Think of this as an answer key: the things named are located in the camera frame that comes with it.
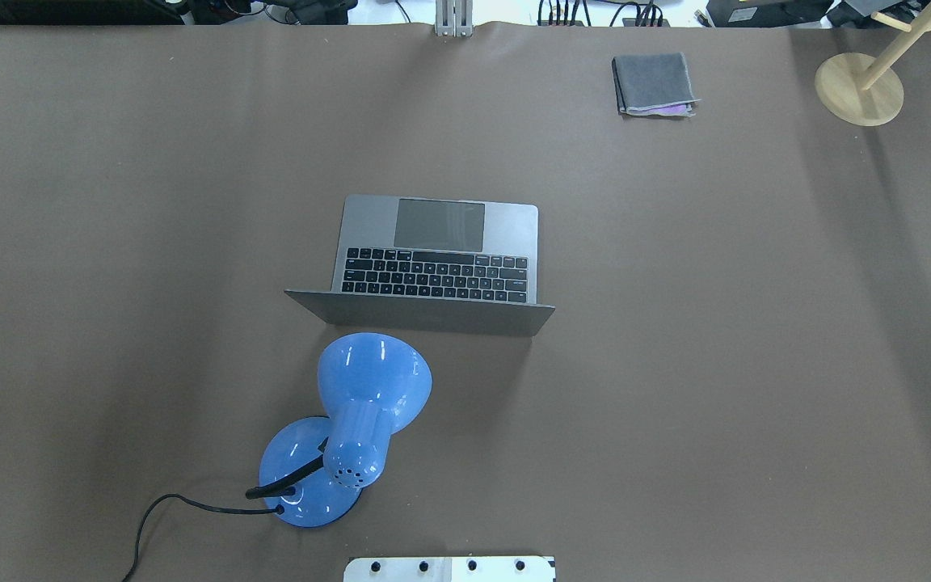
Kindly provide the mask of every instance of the brown table surface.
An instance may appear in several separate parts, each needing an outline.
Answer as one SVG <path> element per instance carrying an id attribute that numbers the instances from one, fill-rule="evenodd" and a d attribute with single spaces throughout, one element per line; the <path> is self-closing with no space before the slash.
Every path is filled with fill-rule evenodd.
<path id="1" fill-rule="evenodd" d="M 156 496 L 256 508 L 322 412 L 351 192 L 534 203 L 535 339 L 395 332 L 435 384 L 298 530 L 169 502 L 136 580 L 540 553 L 561 581 L 931 581 L 931 33 L 904 111 L 814 70 L 891 31 L 0 28 L 0 580 L 118 580 Z M 683 51 L 687 120 L 614 109 Z"/>

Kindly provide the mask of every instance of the laptop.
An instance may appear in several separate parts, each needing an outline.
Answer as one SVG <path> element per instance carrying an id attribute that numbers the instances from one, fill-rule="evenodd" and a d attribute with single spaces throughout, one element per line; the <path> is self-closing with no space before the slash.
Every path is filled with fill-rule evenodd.
<path id="1" fill-rule="evenodd" d="M 536 335 L 537 251 L 536 206 L 350 195 L 331 290 L 287 294 L 334 325 Z"/>

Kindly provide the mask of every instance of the black box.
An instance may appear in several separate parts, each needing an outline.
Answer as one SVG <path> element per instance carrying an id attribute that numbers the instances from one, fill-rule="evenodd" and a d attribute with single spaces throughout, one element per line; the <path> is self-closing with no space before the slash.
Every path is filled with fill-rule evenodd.
<path id="1" fill-rule="evenodd" d="M 771 28 L 817 22 L 832 0 L 709 0 L 706 11 L 717 28 Z"/>

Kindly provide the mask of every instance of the gray cloth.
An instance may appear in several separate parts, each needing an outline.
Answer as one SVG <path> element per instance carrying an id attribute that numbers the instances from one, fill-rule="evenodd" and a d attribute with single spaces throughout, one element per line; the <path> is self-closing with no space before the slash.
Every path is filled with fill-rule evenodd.
<path id="1" fill-rule="evenodd" d="M 613 59 L 617 109 L 628 115 L 690 117 L 692 82 L 682 53 L 621 55 Z"/>

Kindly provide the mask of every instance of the keyboard key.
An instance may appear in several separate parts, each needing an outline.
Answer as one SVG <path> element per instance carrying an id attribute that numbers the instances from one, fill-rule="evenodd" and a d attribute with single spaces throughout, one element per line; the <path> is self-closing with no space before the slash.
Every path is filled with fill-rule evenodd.
<path id="1" fill-rule="evenodd" d="M 527 280 L 527 272 L 524 269 L 499 269 L 498 276 L 502 279 Z"/>
<path id="2" fill-rule="evenodd" d="M 411 253 L 414 261 L 424 263 L 455 263 L 459 265 L 472 265 L 473 255 L 459 255 L 458 253 L 432 253 L 432 251 L 415 251 Z"/>
<path id="3" fill-rule="evenodd" d="M 373 268 L 373 261 L 369 259 L 348 259 L 347 265 L 344 266 L 344 268 L 369 270 Z"/>

